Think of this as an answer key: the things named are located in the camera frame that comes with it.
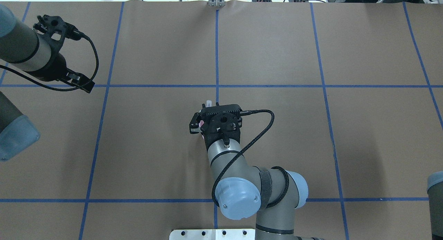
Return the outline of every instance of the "velcro strap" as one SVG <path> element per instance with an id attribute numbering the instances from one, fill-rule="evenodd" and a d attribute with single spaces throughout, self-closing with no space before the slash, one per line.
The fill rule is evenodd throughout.
<path id="1" fill-rule="evenodd" d="M 258 167 L 258 166 L 256 166 L 256 168 L 258 168 L 260 171 L 260 179 L 261 179 L 261 191 L 260 191 L 261 206 L 259 210 L 264 210 L 266 209 L 266 206 L 269 203 L 269 199 L 271 198 L 272 179 L 268 169 L 266 169 L 265 167 Z"/>

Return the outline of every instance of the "gray strap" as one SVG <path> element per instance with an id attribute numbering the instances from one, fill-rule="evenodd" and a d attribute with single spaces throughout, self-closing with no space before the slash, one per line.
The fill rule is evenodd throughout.
<path id="1" fill-rule="evenodd" d="M 260 171 L 260 179 L 261 179 L 261 191 L 260 191 L 261 206 L 259 210 L 264 210 L 266 209 L 266 206 L 269 203 L 269 199 L 271 198 L 272 179 L 268 169 L 266 169 L 265 167 L 258 167 L 258 166 L 256 166 L 256 168 L 258 168 Z"/>

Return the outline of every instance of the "white mounting plate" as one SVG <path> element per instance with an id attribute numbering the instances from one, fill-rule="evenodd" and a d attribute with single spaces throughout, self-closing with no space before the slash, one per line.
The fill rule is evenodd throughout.
<path id="1" fill-rule="evenodd" d="M 254 239 L 255 239 L 255 229 L 174 230 L 169 235 L 169 240 L 254 240 Z"/>

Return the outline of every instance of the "blue joint cap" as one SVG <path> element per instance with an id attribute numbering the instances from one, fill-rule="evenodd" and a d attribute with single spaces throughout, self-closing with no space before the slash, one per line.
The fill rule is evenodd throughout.
<path id="1" fill-rule="evenodd" d="M 429 177 L 427 177 L 427 191 L 433 185 L 437 185 L 438 183 L 443 182 L 443 171 L 434 172 Z"/>
<path id="2" fill-rule="evenodd" d="M 9 34 L 17 24 L 17 19 L 6 6 L 0 5 L 0 37 Z"/>
<path id="3" fill-rule="evenodd" d="M 34 144 L 40 133 L 26 115 L 20 115 L 0 133 L 0 161 L 7 161 Z"/>
<path id="4" fill-rule="evenodd" d="M 296 209 L 300 208 L 303 205 L 305 205 L 306 199 L 309 195 L 307 182 L 304 179 L 304 177 L 298 174 L 297 172 L 291 172 L 291 171 L 286 171 L 286 172 L 292 177 L 297 186 L 297 190 L 299 191 L 299 204 L 297 205 Z"/>
<path id="5" fill-rule="evenodd" d="M 229 219 L 240 220 L 254 215 L 261 205 L 260 191 L 249 180 L 228 177 L 215 188 L 220 210 Z"/>

